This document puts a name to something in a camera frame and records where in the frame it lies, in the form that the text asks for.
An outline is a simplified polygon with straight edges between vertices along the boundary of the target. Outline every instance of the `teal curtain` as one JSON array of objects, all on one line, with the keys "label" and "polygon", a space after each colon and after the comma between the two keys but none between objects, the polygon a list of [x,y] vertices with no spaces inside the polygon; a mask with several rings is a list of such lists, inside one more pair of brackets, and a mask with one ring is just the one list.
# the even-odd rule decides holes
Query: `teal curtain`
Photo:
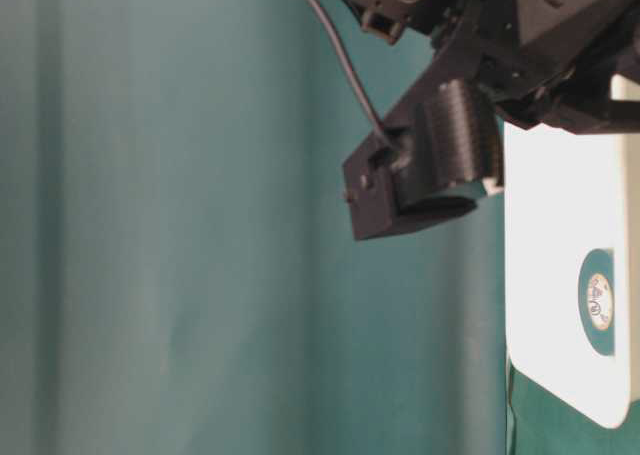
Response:
[{"label": "teal curtain", "polygon": [[616,430],[596,425],[520,373],[513,374],[515,419],[511,453],[517,455],[631,455],[640,448],[640,404]]},{"label": "teal curtain", "polygon": [[302,0],[0,0],[3,452],[502,453],[502,200],[354,243],[367,131]]}]

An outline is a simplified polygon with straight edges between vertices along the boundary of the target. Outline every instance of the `teal wall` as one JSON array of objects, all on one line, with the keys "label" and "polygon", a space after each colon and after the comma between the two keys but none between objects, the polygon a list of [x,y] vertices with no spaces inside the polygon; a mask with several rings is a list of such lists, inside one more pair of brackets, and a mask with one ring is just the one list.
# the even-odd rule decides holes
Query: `teal wall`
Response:
[{"label": "teal wall", "polygon": [[[428,59],[331,0],[381,109]],[[501,200],[355,244],[301,0],[0,0],[12,454],[497,453]]]}]

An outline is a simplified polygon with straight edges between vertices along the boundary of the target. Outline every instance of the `black wire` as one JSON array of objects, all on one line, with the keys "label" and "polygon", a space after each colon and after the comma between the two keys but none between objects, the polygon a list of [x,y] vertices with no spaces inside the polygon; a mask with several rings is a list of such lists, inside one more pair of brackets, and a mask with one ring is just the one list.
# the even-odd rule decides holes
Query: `black wire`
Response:
[{"label": "black wire", "polygon": [[338,59],[340,60],[340,64],[342,65],[342,69],[344,70],[347,79],[349,80],[349,84],[351,85],[351,88],[353,89],[358,102],[360,102],[360,105],[362,105],[365,115],[371,121],[374,135],[385,145],[398,150],[398,144],[389,137],[389,134],[385,130],[378,112],[376,112],[376,109],[371,104],[371,100],[369,99],[367,92],[362,86],[360,77],[358,77],[358,74],[353,67],[353,63],[351,62],[349,53],[347,52],[347,49],[344,46],[344,42],[342,41],[342,38],[338,33],[338,29],[331,20],[331,17],[319,0],[307,0],[307,2],[309,2],[309,5],[311,5],[311,8],[313,8],[316,16],[318,17],[318,19],[320,19],[320,22],[322,22],[327,35],[329,35],[331,44],[333,45],[333,48],[338,55]]}]

